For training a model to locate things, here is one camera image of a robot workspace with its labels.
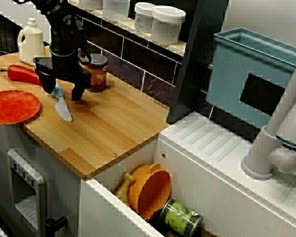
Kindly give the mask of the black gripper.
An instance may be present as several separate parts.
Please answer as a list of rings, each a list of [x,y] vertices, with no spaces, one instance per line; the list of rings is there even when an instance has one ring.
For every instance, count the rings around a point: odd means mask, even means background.
[[[92,75],[79,64],[77,51],[66,55],[57,54],[49,49],[50,56],[36,56],[33,59],[35,72],[45,92],[51,94],[56,86],[56,79],[74,83],[72,100],[77,102],[91,86]]]

